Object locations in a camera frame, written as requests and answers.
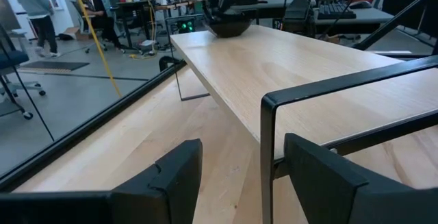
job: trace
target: cardboard box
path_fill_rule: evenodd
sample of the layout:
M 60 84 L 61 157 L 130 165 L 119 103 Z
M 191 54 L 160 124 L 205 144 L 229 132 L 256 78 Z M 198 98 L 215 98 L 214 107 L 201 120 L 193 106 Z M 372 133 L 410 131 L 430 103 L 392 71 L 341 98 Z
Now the cardboard box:
M 89 39 L 92 39 L 92 35 L 91 34 L 81 34 L 81 28 L 79 28 L 79 27 L 67 28 L 66 31 L 63 34 L 72 36 L 76 40 L 89 40 Z

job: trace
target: keyboard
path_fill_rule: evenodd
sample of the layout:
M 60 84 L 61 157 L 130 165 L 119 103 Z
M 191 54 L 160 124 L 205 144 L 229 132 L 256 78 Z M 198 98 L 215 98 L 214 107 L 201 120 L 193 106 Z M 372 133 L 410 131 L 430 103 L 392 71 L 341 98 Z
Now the keyboard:
M 346 4 L 344 3 L 332 3 L 328 5 L 320 5 L 320 11 L 318 12 L 318 19 L 337 19 L 344 11 Z M 348 8 L 341 16 L 343 18 L 356 18 L 356 14 Z

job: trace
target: person in gray hoodie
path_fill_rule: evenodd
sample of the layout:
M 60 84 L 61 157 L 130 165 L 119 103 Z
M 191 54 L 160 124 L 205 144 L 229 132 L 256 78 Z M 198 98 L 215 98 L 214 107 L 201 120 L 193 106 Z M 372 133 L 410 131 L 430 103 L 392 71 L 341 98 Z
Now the person in gray hoodie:
M 36 53 L 45 57 L 44 42 L 49 41 L 50 57 L 59 57 L 60 53 L 57 51 L 55 29 L 53 28 L 50 15 L 53 10 L 49 0 L 17 0 L 27 12 L 29 19 L 38 29 L 38 47 L 35 49 Z

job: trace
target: black bowl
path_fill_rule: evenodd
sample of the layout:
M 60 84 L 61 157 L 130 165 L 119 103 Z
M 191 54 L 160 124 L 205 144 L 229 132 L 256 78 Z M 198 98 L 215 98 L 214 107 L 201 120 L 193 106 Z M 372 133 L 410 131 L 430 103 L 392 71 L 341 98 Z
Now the black bowl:
M 219 38 L 230 38 L 234 36 L 240 36 L 251 25 L 252 19 L 244 18 L 233 21 L 211 21 L 205 22 L 205 26 L 208 30 Z

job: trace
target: yellow cable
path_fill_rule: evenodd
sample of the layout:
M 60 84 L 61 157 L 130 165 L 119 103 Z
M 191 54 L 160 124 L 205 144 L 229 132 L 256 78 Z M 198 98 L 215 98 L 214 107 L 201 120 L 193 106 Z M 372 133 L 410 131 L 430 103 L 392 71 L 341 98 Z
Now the yellow cable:
M 152 23 L 152 43 L 151 43 L 151 45 L 152 45 L 152 52 L 154 54 L 156 54 L 155 48 L 153 46 L 153 43 L 155 42 L 155 39 L 156 39 L 155 38 L 155 28 L 154 28 L 154 24 L 155 23 L 153 22 L 153 14 L 155 14 L 155 11 L 153 9 L 153 5 L 152 5 L 151 1 L 149 1 L 149 0 L 147 0 L 147 1 L 148 1 L 148 4 L 149 4 L 149 14 L 151 15 L 151 23 Z
M 85 7 L 83 6 L 82 0 L 78 0 L 78 2 L 79 2 L 79 6 L 81 7 L 83 15 L 85 16 L 85 20 L 87 21 L 88 29 L 91 30 L 91 34 L 93 35 L 94 42 L 96 43 L 96 47 L 97 47 L 97 50 L 99 51 L 99 54 L 101 55 L 101 58 L 102 58 L 102 61 L 103 61 L 103 65 L 105 66 L 105 69 L 107 71 L 109 79 L 111 80 L 112 85 L 116 89 L 117 95 L 119 97 L 122 97 L 122 94 L 120 93 L 120 91 L 119 91 L 119 89 L 117 87 L 116 81 L 112 77 L 112 73 L 111 73 L 111 70 L 110 70 L 110 68 L 108 66 L 107 61 L 105 60 L 105 56 L 103 56 L 103 51 L 102 51 L 101 45 L 99 44 L 99 41 L 97 40 L 96 32 L 94 32 L 93 26 L 91 25 L 90 17 L 88 16 L 88 13 L 85 10 Z

